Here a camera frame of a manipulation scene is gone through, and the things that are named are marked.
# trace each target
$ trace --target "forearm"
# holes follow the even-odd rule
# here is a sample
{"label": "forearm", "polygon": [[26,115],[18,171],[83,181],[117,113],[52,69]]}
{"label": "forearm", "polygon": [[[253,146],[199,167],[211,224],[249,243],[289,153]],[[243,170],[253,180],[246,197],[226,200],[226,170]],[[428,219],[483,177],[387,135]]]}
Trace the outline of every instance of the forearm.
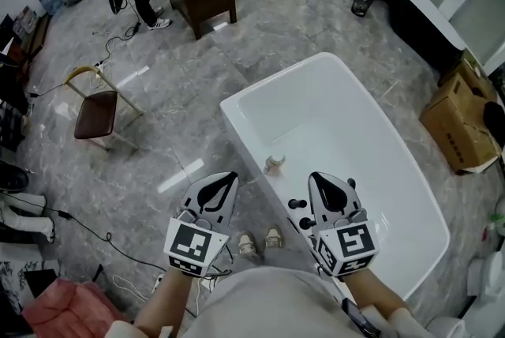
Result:
{"label": "forearm", "polygon": [[374,306],[386,320],[397,309],[408,309],[406,303],[369,269],[351,273],[343,276],[342,279],[360,309]]}
{"label": "forearm", "polygon": [[176,269],[169,269],[154,295],[138,313],[134,325],[150,338],[157,338],[162,327],[172,326],[172,336],[176,336],[184,317],[192,280]]}

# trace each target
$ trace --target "cardboard box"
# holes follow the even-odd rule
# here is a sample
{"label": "cardboard box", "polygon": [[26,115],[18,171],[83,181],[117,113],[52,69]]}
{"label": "cardboard box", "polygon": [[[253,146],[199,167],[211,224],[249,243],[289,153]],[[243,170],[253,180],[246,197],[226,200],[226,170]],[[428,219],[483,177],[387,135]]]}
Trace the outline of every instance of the cardboard box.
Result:
{"label": "cardboard box", "polygon": [[501,154],[501,148],[484,124],[487,102],[475,96],[456,73],[421,113],[421,122],[456,172],[480,173]]}
{"label": "cardboard box", "polygon": [[462,60],[456,68],[440,79],[439,85],[447,83],[455,74],[459,74],[465,80],[473,94],[496,102],[497,94],[494,85],[486,77],[481,65],[468,49],[463,52]]}

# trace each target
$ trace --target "chair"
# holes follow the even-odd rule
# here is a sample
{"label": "chair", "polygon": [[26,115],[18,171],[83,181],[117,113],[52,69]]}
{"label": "chair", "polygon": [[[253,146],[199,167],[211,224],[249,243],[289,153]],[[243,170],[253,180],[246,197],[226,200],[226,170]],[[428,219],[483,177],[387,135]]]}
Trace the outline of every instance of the chair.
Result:
{"label": "chair", "polygon": [[[78,75],[90,71],[97,76],[100,76],[100,78],[102,78],[102,80],[112,88],[112,91],[103,91],[92,94],[90,96],[86,96],[81,90],[76,88],[70,82]],[[99,69],[91,66],[84,66],[75,69],[72,73],[70,73],[63,84],[68,85],[73,91],[75,91],[83,98],[82,105],[80,106],[79,116],[77,117],[76,121],[76,129],[73,132],[73,136],[76,139],[89,141],[97,147],[108,150],[108,147],[103,145],[101,142],[95,141],[94,139],[111,135],[118,140],[132,146],[133,148],[138,148],[137,145],[114,132],[114,119],[116,117],[116,105],[118,102],[118,96],[123,98],[123,100],[139,115],[142,115],[144,112],[133,105],[133,103],[128,100],[128,98],[122,95],[116,86],[111,84],[111,82],[106,79],[106,77]]]}

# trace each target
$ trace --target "beige shoe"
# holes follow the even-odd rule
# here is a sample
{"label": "beige shoe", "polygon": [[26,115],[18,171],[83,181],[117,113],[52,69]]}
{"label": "beige shoe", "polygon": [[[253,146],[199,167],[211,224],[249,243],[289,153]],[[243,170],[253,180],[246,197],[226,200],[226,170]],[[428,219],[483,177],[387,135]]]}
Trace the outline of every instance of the beige shoe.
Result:
{"label": "beige shoe", "polygon": [[282,236],[281,227],[274,224],[270,226],[265,237],[265,249],[267,248],[283,248],[284,237]]}
{"label": "beige shoe", "polygon": [[253,233],[244,231],[238,236],[238,250],[240,254],[250,254],[257,252]]}

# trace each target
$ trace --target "tile floor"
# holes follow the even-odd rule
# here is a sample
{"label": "tile floor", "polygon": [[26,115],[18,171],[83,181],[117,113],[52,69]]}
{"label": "tile floor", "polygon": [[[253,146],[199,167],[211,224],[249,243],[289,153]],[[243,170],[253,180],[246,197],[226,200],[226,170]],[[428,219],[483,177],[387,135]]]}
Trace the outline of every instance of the tile floor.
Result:
{"label": "tile floor", "polygon": [[[165,266],[168,219],[187,186],[216,171],[234,170],[241,176],[231,223],[236,253],[237,232],[248,227],[260,238],[275,214],[228,141],[219,102],[303,58],[329,51],[354,71],[396,126],[451,229],[447,254],[409,304],[423,323],[436,314],[457,315],[466,302],[469,260],[496,247],[495,238],[482,242],[481,233],[503,192],[503,176],[498,167],[482,175],[451,172],[417,119],[436,89],[437,74],[393,33],[383,1],[376,1],[366,18],[350,12],[352,1],[237,0],[238,23],[198,42],[181,16],[167,10],[164,16],[174,20],[169,28],[147,31],[143,26],[131,40],[111,45],[107,63],[112,80],[121,82],[145,110],[133,122],[124,106],[118,113],[118,129],[140,150],[115,144],[115,150],[102,152],[75,141],[79,98],[60,88],[35,101],[27,139],[17,153],[17,162],[35,172],[30,190],[44,193],[52,207],[71,212],[101,235],[110,231],[125,252]],[[152,0],[152,5],[169,8],[168,0]],[[62,10],[32,66],[29,89],[47,90],[74,67],[106,57],[106,36],[121,35],[135,20],[130,8],[114,16],[107,0],[83,0]],[[208,26],[224,20],[226,15]],[[91,81],[77,83],[89,92]],[[60,218],[55,223],[56,242],[44,254],[61,258],[74,280],[88,280],[103,264],[99,284],[133,317],[142,303],[117,289],[111,277],[123,276],[148,295],[159,272],[125,259],[75,223]],[[396,271],[398,265],[391,268]],[[188,317],[185,326],[190,322]]]}

